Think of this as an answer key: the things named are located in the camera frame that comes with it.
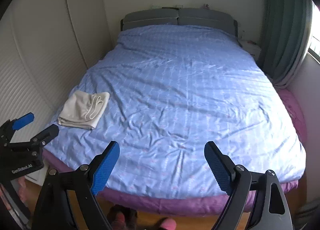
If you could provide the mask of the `person's foot pink slipper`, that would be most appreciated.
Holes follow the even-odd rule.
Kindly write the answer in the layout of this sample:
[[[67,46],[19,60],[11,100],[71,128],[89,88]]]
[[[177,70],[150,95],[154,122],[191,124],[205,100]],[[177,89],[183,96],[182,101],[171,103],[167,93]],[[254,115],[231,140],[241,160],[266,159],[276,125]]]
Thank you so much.
[[[157,230],[175,230],[177,223],[172,218],[163,218],[157,224]]]

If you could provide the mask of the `person's foot dark slipper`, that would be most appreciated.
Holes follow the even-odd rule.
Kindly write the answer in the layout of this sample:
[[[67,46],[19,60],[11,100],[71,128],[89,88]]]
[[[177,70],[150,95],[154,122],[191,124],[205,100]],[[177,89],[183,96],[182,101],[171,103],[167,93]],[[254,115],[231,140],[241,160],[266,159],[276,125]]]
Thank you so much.
[[[134,230],[137,228],[138,213],[134,209],[114,205],[106,217],[113,230]]]

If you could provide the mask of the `blue floral bed cover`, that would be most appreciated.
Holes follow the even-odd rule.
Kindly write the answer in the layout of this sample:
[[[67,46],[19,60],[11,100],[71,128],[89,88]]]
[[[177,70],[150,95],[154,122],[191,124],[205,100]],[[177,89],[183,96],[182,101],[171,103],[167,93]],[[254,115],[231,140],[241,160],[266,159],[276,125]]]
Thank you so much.
[[[306,153],[270,80],[236,38],[213,28],[150,25],[122,31],[77,86],[110,99],[96,129],[61,127],[46,149],[76,169],[110,141],[120,156],[107,182],[163,199],[221,194],[204,158],[213,141],[235,164],[302,177]]]

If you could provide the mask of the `green striped curtain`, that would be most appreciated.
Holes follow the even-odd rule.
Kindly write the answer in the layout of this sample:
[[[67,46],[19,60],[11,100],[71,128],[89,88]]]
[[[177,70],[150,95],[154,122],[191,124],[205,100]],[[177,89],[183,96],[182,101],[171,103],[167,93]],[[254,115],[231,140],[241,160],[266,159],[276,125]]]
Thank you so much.
[[[258,66],[276,88],[286,88],[302,65],[312,10],[312,0],[265,0]]]

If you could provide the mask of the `cream white pants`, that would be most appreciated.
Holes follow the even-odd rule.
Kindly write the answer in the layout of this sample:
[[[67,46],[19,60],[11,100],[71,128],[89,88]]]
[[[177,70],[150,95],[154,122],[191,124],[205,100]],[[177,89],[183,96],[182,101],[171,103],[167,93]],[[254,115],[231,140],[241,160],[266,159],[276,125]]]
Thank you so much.
[[[110,94],[102,92],[89,94],[80,90],[75,91],[65,102],[57,121],[65,127],[93,130],[107,107]]]

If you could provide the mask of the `white bedside table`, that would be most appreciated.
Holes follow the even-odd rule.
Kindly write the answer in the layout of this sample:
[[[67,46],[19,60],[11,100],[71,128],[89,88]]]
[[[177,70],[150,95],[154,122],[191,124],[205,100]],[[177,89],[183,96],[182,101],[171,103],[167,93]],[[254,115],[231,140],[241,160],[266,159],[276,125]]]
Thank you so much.
[[[241,47],[254,58],[255,62],[259,60],[259,56],[261,53],[261,48],[259,47],[259,45],[257,45],[253,41],[244,41],[244,40],[240,40],[239,43]]]

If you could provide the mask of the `grey padded headboard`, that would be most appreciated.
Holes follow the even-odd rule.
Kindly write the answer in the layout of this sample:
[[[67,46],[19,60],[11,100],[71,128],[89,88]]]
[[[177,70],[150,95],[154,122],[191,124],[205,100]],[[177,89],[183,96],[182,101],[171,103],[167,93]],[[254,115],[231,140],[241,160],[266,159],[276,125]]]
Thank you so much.
[[[163,24],[211,27],[238,36],[238,23],[231,15],[197,8],[159,8],[132,12],[120,21],[120,30]]]

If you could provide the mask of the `barred window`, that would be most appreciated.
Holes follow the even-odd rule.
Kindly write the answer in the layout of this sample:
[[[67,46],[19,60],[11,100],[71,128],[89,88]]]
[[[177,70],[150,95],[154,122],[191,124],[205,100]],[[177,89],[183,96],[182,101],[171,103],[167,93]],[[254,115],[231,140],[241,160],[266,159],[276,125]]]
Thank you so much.
[[[319,8],[313,4],[309,53],[319,62],[320,53],[320,13]]]

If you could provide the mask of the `white wardrobe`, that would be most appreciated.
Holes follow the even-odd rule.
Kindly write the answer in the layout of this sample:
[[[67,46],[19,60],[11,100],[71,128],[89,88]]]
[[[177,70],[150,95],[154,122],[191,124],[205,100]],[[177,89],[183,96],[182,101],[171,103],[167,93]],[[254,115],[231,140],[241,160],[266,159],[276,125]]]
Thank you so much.
[[[35,116],[13,142],[44,129],[111,48],[104,0],[12,0],[1,18],[1,121]]]

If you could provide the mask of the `pink bed sheet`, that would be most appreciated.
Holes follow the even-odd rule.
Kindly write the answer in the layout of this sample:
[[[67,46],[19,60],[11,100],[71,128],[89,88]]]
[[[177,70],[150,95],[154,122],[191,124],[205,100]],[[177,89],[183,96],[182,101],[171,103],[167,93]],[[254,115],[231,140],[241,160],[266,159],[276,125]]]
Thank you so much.
[[[77,88],[110,93],[106,110],[93,130],[60,127],[46,157],[73,170],[117,141],[119,159],[99,192],[108,201],[160,214],[218,214],[227,194],[204,158],[208,141],[251,171],[274,170],[285,192],[305,171],[305,149],[268,80]]]

